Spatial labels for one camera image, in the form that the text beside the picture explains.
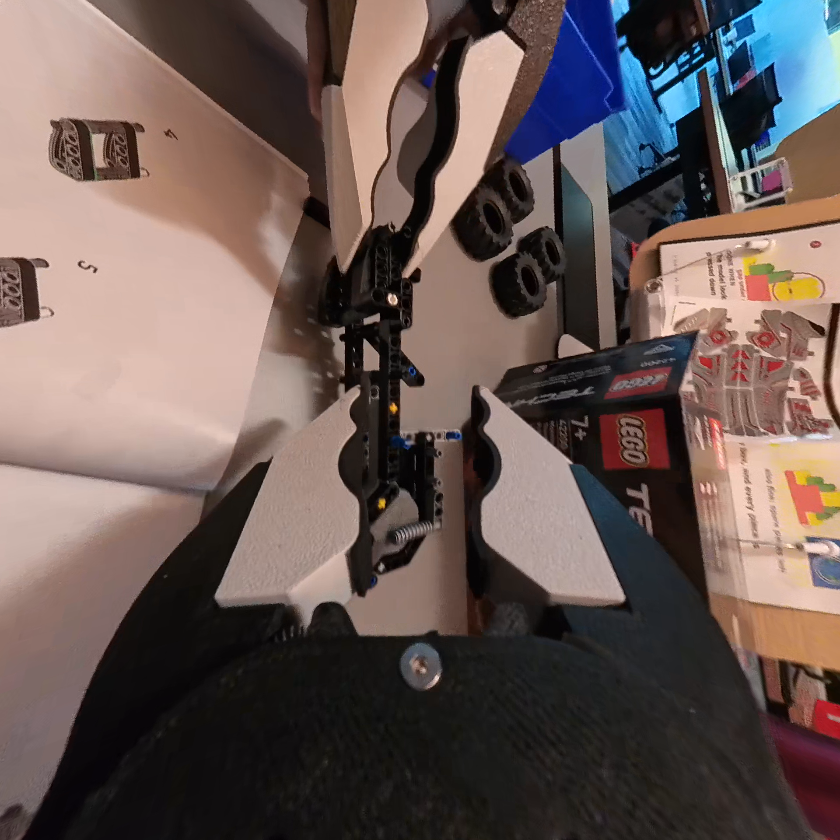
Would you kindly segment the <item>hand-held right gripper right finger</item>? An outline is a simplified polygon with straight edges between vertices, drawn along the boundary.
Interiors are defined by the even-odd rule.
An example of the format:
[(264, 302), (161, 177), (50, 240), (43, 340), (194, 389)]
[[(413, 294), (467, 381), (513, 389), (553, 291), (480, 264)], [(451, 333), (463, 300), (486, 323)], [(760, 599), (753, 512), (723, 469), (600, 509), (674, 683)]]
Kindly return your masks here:
[(477, 598), (612, 607), (626, 596), (572, 463), (486, 387), (471, 393), (467, 573)]

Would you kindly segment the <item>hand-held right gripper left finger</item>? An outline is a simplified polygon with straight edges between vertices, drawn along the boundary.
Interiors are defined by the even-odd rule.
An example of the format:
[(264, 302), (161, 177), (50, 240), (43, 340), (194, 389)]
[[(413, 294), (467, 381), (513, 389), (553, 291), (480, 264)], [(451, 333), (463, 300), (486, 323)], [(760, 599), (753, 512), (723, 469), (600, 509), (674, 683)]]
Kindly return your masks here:
[(270, 461), (215, 593), (223, 608), (346, 606), (350, 560), (369, 558), (359, 456), (370, 387), (350, 388)]

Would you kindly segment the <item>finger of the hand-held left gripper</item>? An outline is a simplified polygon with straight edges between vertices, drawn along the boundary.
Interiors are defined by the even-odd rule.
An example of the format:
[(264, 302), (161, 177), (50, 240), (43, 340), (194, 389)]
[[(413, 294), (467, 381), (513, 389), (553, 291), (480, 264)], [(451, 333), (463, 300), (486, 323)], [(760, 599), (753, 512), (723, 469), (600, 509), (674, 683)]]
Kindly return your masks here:
[(523, 57), (503, 29), (454, 39), (445, 49), (427, 106), (434, 132), (397, 237), (404, 277), (420, 267), (483, 175)]
[(335, 261), (348, 274), (374, 218), (391, 156), (396, 94), (424, 50), (425, 1), (327, 1), (321, 93), (328, 210)]

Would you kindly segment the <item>black grey toy brick chassis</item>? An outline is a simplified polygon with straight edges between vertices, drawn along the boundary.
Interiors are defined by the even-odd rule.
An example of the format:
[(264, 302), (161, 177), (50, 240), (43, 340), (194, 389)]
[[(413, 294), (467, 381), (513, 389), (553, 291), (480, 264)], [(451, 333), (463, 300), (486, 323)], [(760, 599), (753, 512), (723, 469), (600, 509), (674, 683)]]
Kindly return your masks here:
[[(325, 276), (319, 318), (341, 329), (343, 384), (353, 398), (353, 430), (339, 454), (339, 476), (359, 515), (359, 534), (348, 553), (350, 587), (364, 596), (384, 574), (413, 559), (425, 538), (444, 524), (445, 494), (438, 476), (445, 433), (408, 437), (402, 430), (403, 386), (419, 388), (424, 375), (403, 351), (403, 332), (413, 325), (413, 297), (421, 275), (404, 271), (406, 237), (392, 226), (373, 228), (345, 271), (334, 260)], [(377, 560), (372, 527), (404, 491), (416, 519), (388, 527), (395, 553)]]

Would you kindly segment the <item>blue plastic bin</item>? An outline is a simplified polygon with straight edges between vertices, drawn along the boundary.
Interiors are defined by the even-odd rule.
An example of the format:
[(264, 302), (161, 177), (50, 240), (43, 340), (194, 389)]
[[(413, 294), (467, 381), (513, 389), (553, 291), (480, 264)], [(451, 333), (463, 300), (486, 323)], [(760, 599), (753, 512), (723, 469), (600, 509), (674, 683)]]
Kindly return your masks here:
[(552, 59), (505, 152), (526, 164), (624, 107), (612, 3), (567, 2)]

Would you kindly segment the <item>black toy set box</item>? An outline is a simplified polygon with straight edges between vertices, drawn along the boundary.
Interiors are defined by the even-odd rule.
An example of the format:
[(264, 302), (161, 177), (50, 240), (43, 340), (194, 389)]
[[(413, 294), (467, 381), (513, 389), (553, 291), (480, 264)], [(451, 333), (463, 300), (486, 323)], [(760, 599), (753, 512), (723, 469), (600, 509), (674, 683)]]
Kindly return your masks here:
[(495, 395), (587, 468), (707, 599), (679, 391), (697, 332), (504, 374)]

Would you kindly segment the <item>white printed instruction sheet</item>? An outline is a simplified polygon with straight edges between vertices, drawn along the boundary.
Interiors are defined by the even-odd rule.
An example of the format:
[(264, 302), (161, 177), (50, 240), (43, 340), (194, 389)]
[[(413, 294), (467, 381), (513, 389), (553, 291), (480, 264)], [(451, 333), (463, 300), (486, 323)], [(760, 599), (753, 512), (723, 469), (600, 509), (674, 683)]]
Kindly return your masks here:
[[(646, 285), (648, 338), (675, 335), (682, 301), (839, 302), (838, 221), (743, 237), (667, 243)], [(699, 404), (684, 380), (682, 394)], [(731, 496), (706, 560), (710, 588), (744, 601), (824, 614), (839, 610), (838, 438), (738, 437), (720, 422)]]

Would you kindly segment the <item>white instruction booklet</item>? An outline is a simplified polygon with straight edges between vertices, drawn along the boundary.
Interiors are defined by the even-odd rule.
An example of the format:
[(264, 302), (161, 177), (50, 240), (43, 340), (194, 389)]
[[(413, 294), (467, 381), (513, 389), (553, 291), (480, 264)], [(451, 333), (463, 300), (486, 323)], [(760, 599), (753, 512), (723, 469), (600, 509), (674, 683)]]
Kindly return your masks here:
[(235, 448), (308, 178), (88, 2), (1, 8), (2, 835)]

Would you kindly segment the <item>red grey sticker sheet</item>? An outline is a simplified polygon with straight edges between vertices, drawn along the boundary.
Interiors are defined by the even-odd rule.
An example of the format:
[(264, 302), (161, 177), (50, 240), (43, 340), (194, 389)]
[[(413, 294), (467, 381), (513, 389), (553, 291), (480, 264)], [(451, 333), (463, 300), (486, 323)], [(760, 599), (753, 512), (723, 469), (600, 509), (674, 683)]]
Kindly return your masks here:
[(738, 437), (838, 438), (838, 304), (682, 301), (696, 333), (688, 384)]

